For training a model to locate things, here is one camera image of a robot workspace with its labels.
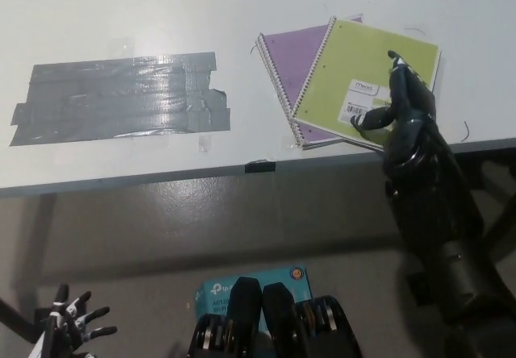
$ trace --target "notebook label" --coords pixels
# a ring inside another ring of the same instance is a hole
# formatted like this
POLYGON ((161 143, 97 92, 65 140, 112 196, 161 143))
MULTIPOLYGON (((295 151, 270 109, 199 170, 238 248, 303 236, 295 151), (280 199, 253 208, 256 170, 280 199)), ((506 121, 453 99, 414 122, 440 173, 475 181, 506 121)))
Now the notebook label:
POLYGON ((366 81, 352 80, 340 108, 338 120, 351 124, 353 115, 365 114, 368 110, 390 103, 389 89, 366 81))
POLYGON ((360 94, 368 94, 369 96, 376 95, 378 93, 378 89, 378 85, 360 80, 352 80, 351 84, 349 85, 349 90, 358 92, 360 94))

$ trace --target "gray floor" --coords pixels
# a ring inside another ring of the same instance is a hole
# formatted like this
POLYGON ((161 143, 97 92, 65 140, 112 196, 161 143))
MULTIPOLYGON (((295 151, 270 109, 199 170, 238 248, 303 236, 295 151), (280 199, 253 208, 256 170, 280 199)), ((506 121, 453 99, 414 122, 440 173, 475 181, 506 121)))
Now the gray floor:
MULTIPOLYGON (((476 197, 492 221, 501 205, 476 197)), ((0 216, 0 295, 30 314, 62 281, 92 290, 91 308, 111 306, 103 322, 119 327, 89 344, 101 358, 184 356, 203 280, 299 262, 314 295, 340 300, 365 356, 442 356, 439 315, 406 287, 417 265, 378 164, 4 199, 0 216)), ((516 257, 498 267, 516 292, 516 257)), ((0 327, 1 357, 30 348, 0 327)))

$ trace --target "spiral notebook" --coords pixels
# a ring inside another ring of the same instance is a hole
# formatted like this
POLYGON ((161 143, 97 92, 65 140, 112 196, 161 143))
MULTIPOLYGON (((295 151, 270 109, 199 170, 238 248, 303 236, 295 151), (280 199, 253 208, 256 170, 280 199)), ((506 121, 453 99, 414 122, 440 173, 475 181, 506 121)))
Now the spiral notebook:
POLYGON ((389 105, 390 49, 433 89, 441 54, 437 45, 333 18, 293 107, 293 118, 349 143, 381 149, 389 129, 361 135, 350 119, 389 105))
MULTIPOLYGON (((362 15, 354 15, 350 20, 362 22, 362 15)), ((340 136, 297 123, 290 117, 327 29, 328 25, 323 25, 281 34, 260 34, 256 40, 296 142, 303 149, 343 141, 340 136)))

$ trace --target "gray duct tape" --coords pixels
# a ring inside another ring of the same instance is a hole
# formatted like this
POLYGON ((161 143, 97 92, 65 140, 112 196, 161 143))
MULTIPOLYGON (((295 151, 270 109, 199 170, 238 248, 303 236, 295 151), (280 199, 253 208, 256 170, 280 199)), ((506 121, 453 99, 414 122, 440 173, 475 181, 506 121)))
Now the gray duct tape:
POLYGON ((214 53, 37 65, 11 145, 227 131, 214 53))

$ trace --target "white robotic hand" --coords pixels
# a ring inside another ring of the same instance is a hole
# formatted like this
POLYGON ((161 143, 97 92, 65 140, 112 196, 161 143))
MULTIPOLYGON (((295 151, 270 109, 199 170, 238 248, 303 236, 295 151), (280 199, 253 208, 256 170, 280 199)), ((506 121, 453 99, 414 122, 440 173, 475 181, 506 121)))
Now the white robotic hand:
POLYGON ((61 285, 57 291, 56 300, 52 304, 45 332, 32 349, 29 358, 95 358, 92 353, 74 354, 84 343, 99 336, 112 335, 116 327, 100 327, 91 332, 86 331, 86 325, 96 318, 110 312, 110 307, 103 307, 88 314, 85 304, 91 298, 87 291, 70 304, 67 303, 69 287, 61 285))

